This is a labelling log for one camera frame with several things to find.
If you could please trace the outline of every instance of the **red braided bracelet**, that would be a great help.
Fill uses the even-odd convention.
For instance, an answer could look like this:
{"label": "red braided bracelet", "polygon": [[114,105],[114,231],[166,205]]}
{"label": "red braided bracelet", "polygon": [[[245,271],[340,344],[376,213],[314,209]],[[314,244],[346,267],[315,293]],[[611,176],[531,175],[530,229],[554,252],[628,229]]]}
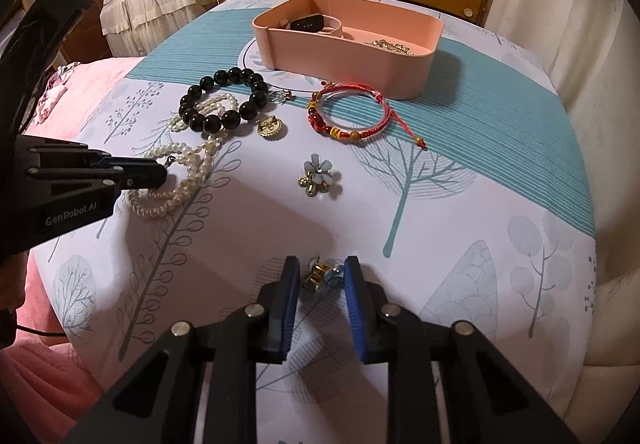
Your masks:
{"label": "red braided bracelet", "polygon": [[[325,87],[320,92],[314,92],[311,95],[311,101],[309,101],[309,104],[306,106],[306,110],[309,114],[309,124],[319,134],[330,135],[332,138],[337,139],[338,141],[358,141],[360,139],[366,139],[367,137],[371,137],[372,135],[382,132],[389,123],[389,119],[391,119],[391,117],[394,117],[400,123],[400,126],[405,130],[405,132],[409,134],[409,136],[414,140],[414,143],[423,150],[426,150],[427,145],[425,144],[424,140],[419,135],[415,135],[411,131],[409,125],[402,121],[400,116],[398,116],[398,114],[389,106],[389,103],[386,102],[385,97],[377,90],[360,83],[322,82],[322,84],[324,84]],[[338,127],[332,127],[326,124],[324,117],[322,117],[318,112],[318,107],[321,105],[324,96],[333,92],[350,90],[357,91],[360,94],[371,97],[382,106],[383,116],[377,125],[363,131],[352,130],[350,132],[347,132],[339,129]]]}

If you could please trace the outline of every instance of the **round gold pendant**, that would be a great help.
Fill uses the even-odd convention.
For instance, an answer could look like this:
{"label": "round gold pendant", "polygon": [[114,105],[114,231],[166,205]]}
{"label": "round gold pendant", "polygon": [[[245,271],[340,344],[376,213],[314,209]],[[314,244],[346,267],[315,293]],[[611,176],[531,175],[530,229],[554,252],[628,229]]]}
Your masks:
{"label": "round gold pendant", "polygon": [[262,137],[272,137],[282,130],[283,122],[276,116],[269,116],[258,123],[258,134]]}

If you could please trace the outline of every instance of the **pink tray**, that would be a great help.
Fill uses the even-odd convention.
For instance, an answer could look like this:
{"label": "pink tray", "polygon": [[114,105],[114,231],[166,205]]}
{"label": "pink tray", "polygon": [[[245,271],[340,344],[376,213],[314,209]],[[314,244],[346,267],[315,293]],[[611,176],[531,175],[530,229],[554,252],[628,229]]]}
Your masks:
{"label": "pink tray", "polygon": [[[320,13],[342,23],[343,36],[302,33],[281,27]],[[444,23],[438,18],[369,0],[288,0],[254,18],[262,63],[333,82],[358,82],[396,100],[415,98],[427,81]],[[384,39],[413,54],[367,42]]]}

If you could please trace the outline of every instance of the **pink bedding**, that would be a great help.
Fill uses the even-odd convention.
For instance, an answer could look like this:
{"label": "pink bedding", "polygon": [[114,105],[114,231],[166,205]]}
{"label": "pink bedding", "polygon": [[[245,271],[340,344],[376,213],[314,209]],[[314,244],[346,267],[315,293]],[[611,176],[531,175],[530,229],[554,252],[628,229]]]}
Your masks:
{"label": "pink bedding", "polygon": [[[110,58],[79,65],[66,90],[49,104],[49,116],[27,134],[71,139],[100,101],[142,58]],[[62,332],[35,261],[27,265],[26,302],[18,323],[47,332]],[[75,422],[102,395],[64,338],[39,338],[18,332],[16,343],[0,350],[0,384],[34,435],[43,443],[61,442]]]}

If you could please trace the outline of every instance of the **red bead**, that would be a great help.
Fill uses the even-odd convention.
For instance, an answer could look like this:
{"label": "red bead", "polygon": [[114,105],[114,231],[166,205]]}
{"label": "red bead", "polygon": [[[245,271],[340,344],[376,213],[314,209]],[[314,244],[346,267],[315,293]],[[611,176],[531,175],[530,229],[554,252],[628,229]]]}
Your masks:
{"label": "red bead", "polygon": [[316,132],[324,132],[325,124],[322,116],[317,112],[312,112],[308,117],[309,124],[314,128]]}

